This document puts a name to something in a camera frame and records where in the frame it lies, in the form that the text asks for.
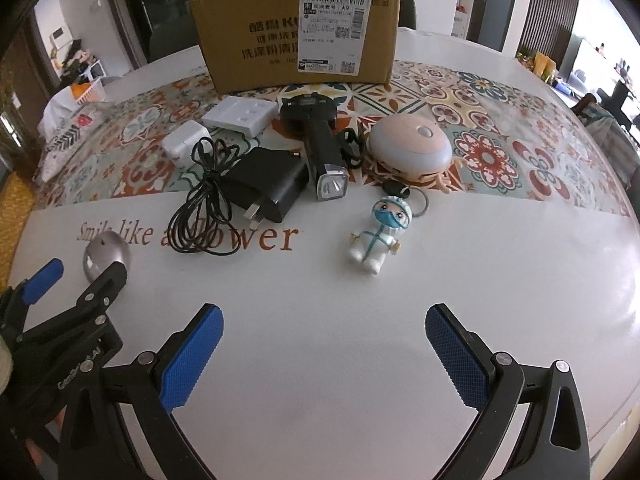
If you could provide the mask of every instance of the flashlight lens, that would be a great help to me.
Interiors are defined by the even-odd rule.
[[[347,193],[347,175],[331,171],[318,180],[318,200],[342,198]]]

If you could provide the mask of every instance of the qr code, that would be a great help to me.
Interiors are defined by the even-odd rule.
[[[356,70],[356,64],[354,62],[342,62],[342,67],[340,69],[340,73],[342,74],[353,74]]]
[[[336,38],[348,38],[349,37],[349,27],[335,27],[335,37]]]

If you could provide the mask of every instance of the white power adapter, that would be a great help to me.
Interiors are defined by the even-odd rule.
[[[202,116],[207,128],[226,128],[254,138],[278,116],[278,104],[229,95]]]
[[[178,168],[190,168],[194,165],[191,158],[193,147],[202,137],[209,137],[209,131],[196,121],[187,121],[178,126],[160,143],[169,158]]]

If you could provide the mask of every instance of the blue gripper pad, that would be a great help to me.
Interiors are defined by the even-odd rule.
[[[160,401],[169,413],[187,403],[200,374],[222,338],[223,327],[222,311],[215,305],[209,305],[209,311],[165,368],[160,383]]]
[[[482,411],[489,400],[487,377],[458,332],[435,306],[427,311],[427,339],[462,402]]]
[[[26,305],[37,303],[62,278],[64,271],[65,267],[59,259],[51,260],[24,284],[22,302]]]

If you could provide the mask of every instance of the blue face mask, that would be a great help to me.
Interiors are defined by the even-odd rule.
[[[389,210],[385,211],[382,209],[376,209],[374,211],[374,216],[382,225],[386,225],[392,229],[406,229],[405,225],[401,223],[398,217]]]

